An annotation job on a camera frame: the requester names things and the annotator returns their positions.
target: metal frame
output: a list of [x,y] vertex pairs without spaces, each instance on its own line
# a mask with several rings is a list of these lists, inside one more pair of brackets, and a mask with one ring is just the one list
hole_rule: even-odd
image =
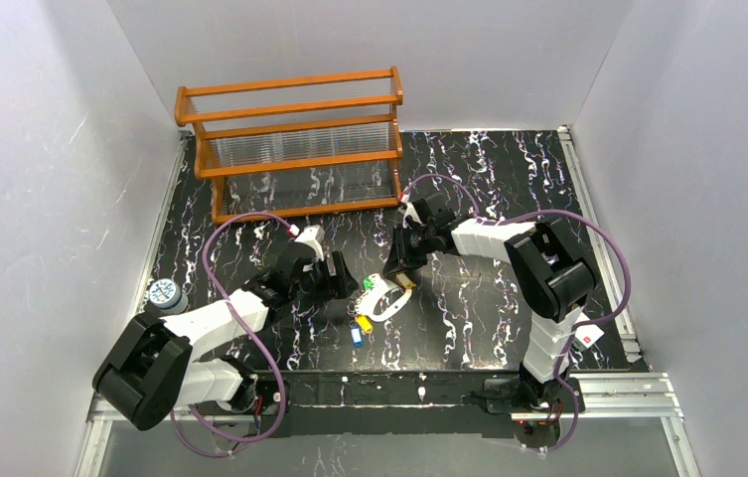
[[[595,212],[590,201],[590,196],[581,174],[578,156],[572,145],[569,129],[563,126],[558,129],[561,139],[564,157],[567,167],[572,175],[573,185],[578,195],[579,203],[585,217],[596,222]],[[170,191],[166,196],[161,218],[155,231],[154,240],[151,243],[149,259],[143,270],[142,279],[136,295],[136,308],[139,308],[144,292],[145,284],[150,276],[153,256],[156,253],[157,244],[160,240],[163,227],[165,226],[172,195],[177,182],[178,171],[183,160],[178,162],[173,171]],[[602,277],[608,289],[608,297],[611,304],[616,306],[619,300],[620,288],[615,271],[613,269],[608,249],[601,237],[591,234],[591,240],[599,260]],[[636,334],[631,324],[630,317],[623,313],[617,319],[620,336],[623,340],[629,361],[636,354],[639,357],[639,346],[636,345]],[[680,477],[700,476],[698,467],[689,447],[689,441],[683,429],[683,412],[675,396],[672,383],[666,373],[590,373],[573,372],[573,376],[581,384],[581,391],[587,410],[581,413],[581,418],[653,418],[659,417],[664,427],[664,437],[669,442],[673,461]],[[176,414],[182,420],[195,420],[185,408],[176,409]],[[543,417],[544,414],[512,413],[512,420],[530,419],[536,416]],[[569,419],[568,413],[561,418]],[[250,421],[250,416],[241,415],[208,415],[207,418],[217,422]],[[112,405],[99,396],[93,397],[87,416],[86,434],[81,451],[80,460],[75,472],[76,477],[97,476],[101,470],[107,442],[110,437],[111,427],[114,421],[125,420]]]
[[[578,204],[581,206],[581,212],[587,219],[599,224],[596,218],[596,211],[593,208],[593,202],[590,200],[590,192],[584,182],[584,174],[581,172],[581,164],[578,161],[578,154],[575,153],[575,145],[572,143],[572,136],[569,133],[568,126],[558,128],[558,137],[560,138],[563,157],[566,160],[566,167],[572,176],[572,185],[575,187],[575,195],[578,198]],[[602,282],[605,284],[608,300],[611,307],[616,307],[622,297],[622,288],[619,286],[619,280],[611,260],[610,247],[605,240],[593,231],[587,231],[590,235],[590,243],[593,244],[593,251],[596,254],[596,261],[599,264],[599,271],[602,274]],[[629,363],[634,363],[643,357],[640,351],[640,344],[637,342],[637,333],[634,331],[634,325],[631,323],[631,316],[626,309],[616,318],[616,327],[619,330],[619,337],[622,339],[622,348],[625,350],[625,356]]]

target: robotic arm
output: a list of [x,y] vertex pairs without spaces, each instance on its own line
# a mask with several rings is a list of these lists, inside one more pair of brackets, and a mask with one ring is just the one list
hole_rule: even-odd
[[587,296],[600,279],[566,223],[549,222],[485,225],[481,220],[457,217],[440,193],[401,205],[402,224],[393,230],[393,242],[383,275],[410,283],[407,272],[427,263],[427,255],[441,251],[476,255],[509,263],[520,291],[532,310],[530,343],[520,369],[520,383],[512,391],[522,406],[554,402],[561,391],[553,381],[569,366],[563,347],[581,316]]
[[300,295],[323,302],[359,289],[342,253],[324,254],[323,237],[320,226],[304,229],[273,267],[249,279],[230,301],[170,317],[146,307],[125,327],[92,386],[139,430],[157,425],[175,406],[214,400],[248,408],[255,397],[251,370],[233,357],[198,359],[245,334],[231,308],[258,332]]

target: white wall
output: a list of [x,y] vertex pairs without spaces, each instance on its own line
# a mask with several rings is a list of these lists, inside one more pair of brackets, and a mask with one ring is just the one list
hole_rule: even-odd
[[639,2],[573,133],[701,472],[748,475],[748,2]]
[[397,65],[400,127],[575,119],[631,0],[109,0],[166,107],[179,85]]
[[0,475],[75,470],[177,148],[104,0],[0,1]]

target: wooden rack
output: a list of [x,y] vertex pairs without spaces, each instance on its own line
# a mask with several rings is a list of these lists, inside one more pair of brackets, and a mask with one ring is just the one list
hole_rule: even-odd
[[[402,86],[392,67],[181,86],[175,120],[195,130],[195,174],[212,182],[213,221],[221,224],[235,214],[260,210],[294,217],[397,205],[400,104]],[[355,114],[370,109],[384,111]],[[253,124],[282,115],[285,119],[279,124]],[[318,117],[300,120],[313,115]],[[354,174],[359,181],[350,181]],[[322,182],[335,184],[334,175],[340,176],[341,190],[322,190]]]

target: black marble surface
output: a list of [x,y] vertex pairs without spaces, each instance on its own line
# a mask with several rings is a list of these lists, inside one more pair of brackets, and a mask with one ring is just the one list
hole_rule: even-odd
[[[554,131],[406,132],[402,141],[403,185],[427,172],[449,175],[475,192],[484,217],[495,219],[549,208],[581,213]],[[194,144],[190,144],[152,272],[154,279],[170,277],[181,284],[191,307],[218,299],[200,264],[200,251],[215,226],[210,217],[211,187],[195,178],[194,154]],[[268,179],[262,183],[271,187]],[[339,195],[343,187],[339,177],[310,192],[317,200],[319,194]],[[445,191],[453,207],[468,213],[468,201],[449,185],[427,181],[414,194],[435,189]],[[382,269],[394,211],[310,216],[290,222],[301,229],[320,224],[326,231],[327,249],[343,251],[351,273],[362,282]],[[591,249],[586,231],[572,227]],[[273,263],[288,240],[279,225],[271,222],[232,228],[212,250],[218,277],[233,291]],[[585,312],[602,316],[607,306],[600,288]],[[410,302],[388,322],[374,324],[374,332],[361,348],[351,342],[346,301],[321,306],[298,302],[281,313],[287,316],[258,336],[280,368],[290,371],[515,370],[525,352],[530,326],[530,311],[509,266],[449,255],[430,259]],[[608,324],[603,330],[606,334],[595,346],[575,354],[577,368],[629,367],[616,326]],[[247,337],[235,340],[231,351],[250,366],[267,369]]]

